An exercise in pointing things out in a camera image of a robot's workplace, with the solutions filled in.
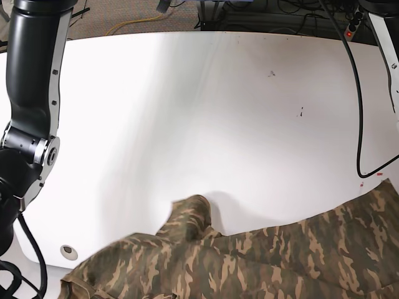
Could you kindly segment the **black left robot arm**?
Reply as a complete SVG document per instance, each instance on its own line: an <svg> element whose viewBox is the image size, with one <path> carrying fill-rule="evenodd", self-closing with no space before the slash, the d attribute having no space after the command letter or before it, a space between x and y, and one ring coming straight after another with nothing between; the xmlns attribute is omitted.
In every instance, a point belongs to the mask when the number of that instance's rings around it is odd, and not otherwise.
<svg viewBox="0 0 399 299"><path fill-rule="evenodd" d="M388 89L398 118L398 1L359 1L367 13L388 73Z"/></svg>

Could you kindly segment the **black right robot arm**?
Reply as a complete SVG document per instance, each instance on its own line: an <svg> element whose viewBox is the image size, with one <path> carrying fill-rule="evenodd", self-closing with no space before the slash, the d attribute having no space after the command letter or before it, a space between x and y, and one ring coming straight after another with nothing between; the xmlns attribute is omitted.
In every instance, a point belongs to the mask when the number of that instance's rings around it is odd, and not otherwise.
<svg viewBox="0 0 399 299"><path fill-rule="evenodd" d="M60 71L75 1L15 1L7 41L11 119L1 138L1 253L13 223L38 196L60 139Z"/></svg>

